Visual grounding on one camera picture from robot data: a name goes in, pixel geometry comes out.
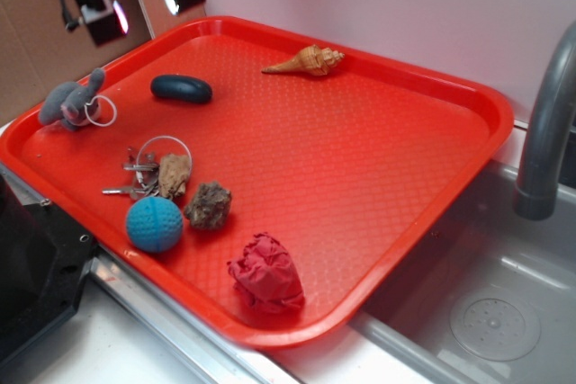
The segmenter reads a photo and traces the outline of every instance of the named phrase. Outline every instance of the white wall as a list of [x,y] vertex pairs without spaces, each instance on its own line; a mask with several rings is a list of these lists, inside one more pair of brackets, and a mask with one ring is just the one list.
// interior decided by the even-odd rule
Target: white wall
[[206,12],[472,79],[527,121],[576,0],[208,0]]

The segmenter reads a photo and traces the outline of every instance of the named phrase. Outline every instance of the tray rim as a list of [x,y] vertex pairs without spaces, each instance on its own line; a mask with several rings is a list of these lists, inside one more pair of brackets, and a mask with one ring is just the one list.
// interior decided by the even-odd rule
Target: tray rim
[[[158,52],[167,53],[171,49],[177,48],[183,43],[183,37],[195,38],[200,36],[216,36],[225,35],[227,32],[241,27],[243,31],[256,32],[257,34],[265,33],[266,38],[262,43],[269,44],[271,48],[283,47],[286,52],[316,43],[320,46],[330,46],[332,49],[338,49],[346,52],[346,62],[342,64],[343,70],[350,70],[358,75],[368,75],[374,73],[374,69],[384,70],[388,73],[385,82],[387,84],[399,85],[402,88],[408,88],[411,91],[423,93],[427,96],[436,97],[438,99],[446,100],[442,95],[435,94],[437,90],[442,90],[446,94],[446,89],[451,90],[452,98],[449,102],[453,102],[454,98],[457,100],[456,104],[463,106],[473,112],[478,113],[481,118],[486,122],[489,127],[490,135],[483,143],[481,151],[475,154],[469,160],[467,165],[454,176],[446,186],[446,188],[439,193],[436,198],[426,207],[423,216],[418,218],[418,224],[412,224],[408,227],[399,238],[411,237],[414,238],[409,248],[406,248],[406,243],[399,242],[398,239],[391,248],[387,251],[385,257],[380,257],[377,263],[366,273],[364,278],[337,304],[337,306],[329,312],[326,316],[319,318],[317,321],[310,323],[304,327],[291,327],[288,330],[263,330],[247,326],[246,324],[238,321],[236,317],[232,316],[223,308],[215,308],[210,311],[202,311],[198,313],[194,308],[190,308],[187,303],[199,300],[213,303],[211,299],[206,299],[197,289],[191,290],[188,284],[180,283],[175,286],[159,287],[164,290],[176,301],[183,304],[183,299],[189,299],[183,304],[192,313],[198,315],[207,324],[221,331],[224,335],[232,340],[252,346],[257,349],[275,349],[281,347],[294,346],[310,341],[316,337],[326,334],[328,331],[337,328],[339,325],[344,324],[351,318],[356,311],[360,308],[361,304],[366,300],[369,295],[382,283],[386,276],[393,270],[391,261],[399,263],[401,258],[419,241],[425,234],[428,227],[430,227],[439,218],[443,211],[439,214],[433,209],[441,207],[445,210],[450,203],[452,203],[461,191],[468,185],[469,182],[477,175],[481,169],[489,162],[491,156],[496,150],[504,143],[513,128],[513,111],[506,100],[506,98],[498,91],[469,80],[465,80],[456,76],[450,76],[445,73],[437,72],[424,67],[418,67],[408,63],[400,62],[398,60],[383,58],[374,54],[366,53],[356,49],[350,49],[335,43],[318,40],[298,33],[285,31],[270,27],[264,24],[250,22],[247,20],[239,19],[229,16],[211,16],[201,19],[192,20],[175,27],[173,30],[161,35],[160,37],[146,42],[135,50],[115,59],[103,68],[107,73],[107,81],[114,83],[119,77],[124,77],[125,71],[130,70],[131,65],[136,61],[142,62],[142,58],[154,58]],[[358,70],[358,60],[361,61],[364,70]],[[80,83],[85,84],[87,77],[79,80]],[[482,98],[483,104],[478,103],[478,98],[471,98],[470,95],[477,95]],[[44,183],[36,171],[32,170],[29,166],[20,161],[17,157],[17,143],[11,142],[11,138],[20,136],[31,136],[41,125],[37,120],[37,113],[40,110],[42,103],[32,107],[15,121],[13,121],[0,136],[0,160],[25,182],[29,183],[31,187],[45,196],[58,196],[58,190],[51,187],[48,183]],[[81,219],[86,224],[96,223],[97,220],[90,220],[90,215],[77,206],[75,203],[67,205],[67,211],[75,218],[81,215]],[[111,234],[112,231],[107,233],[107,229],[102,229],[101,235]],[[127,265],[132,266],[136,271],[144,277],[149,277],[142,271],[145,266],[149,265],[149,260],[127,260],[120,257]],[[171,277],[171,273],[161,266],[155,266],[153,276],[155,279]]]

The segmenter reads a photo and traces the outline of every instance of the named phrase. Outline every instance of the stainless steel sink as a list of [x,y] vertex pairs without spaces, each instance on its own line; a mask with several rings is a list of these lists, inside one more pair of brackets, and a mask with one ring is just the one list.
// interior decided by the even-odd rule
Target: stainless steel sink
[[576,193],[518,217],[491,162],[353,321],[436,382],[576,382]]

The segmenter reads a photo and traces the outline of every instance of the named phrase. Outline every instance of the red tray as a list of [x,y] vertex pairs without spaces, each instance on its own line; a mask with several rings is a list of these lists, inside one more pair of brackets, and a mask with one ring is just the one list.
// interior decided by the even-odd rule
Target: red tray
[[[260,73],[312,43],[346,53],[331,75]],[[483,85],[229,17],[189,22],[104,69],[100,94],[119,113],[111,127],[43,128],[36,107],[0,138],[0,159],[209,325],[261,349],[301,344],[346,322],[513,121],[502,95]],[[213,100],[159,100],[149,86],[160,74],[201,78]],[[193,154],[181,208],[212,180],[233,202],[224,229],[186,223],[174,249],[149,255],[126,234],[133,201],[101,190],[129,183],[127,147],[159,135],[180,138]],[[184,153],[156,143],[159,155]],[[258,315],[232,288],[227,261],[263,231],[295,261],[306,296],[298,314]]]

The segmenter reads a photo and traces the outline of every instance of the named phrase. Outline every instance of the seashell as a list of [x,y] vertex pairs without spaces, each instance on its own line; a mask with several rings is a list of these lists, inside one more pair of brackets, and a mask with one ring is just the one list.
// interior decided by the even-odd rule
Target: seashell
[[296,56],[279,65],[265,67],[264,74],[282,74],[289,72],[307,72],[313,76],[325,76],[344,58],[344,53],[333,49],[321,49],[311,45],[301,49]]

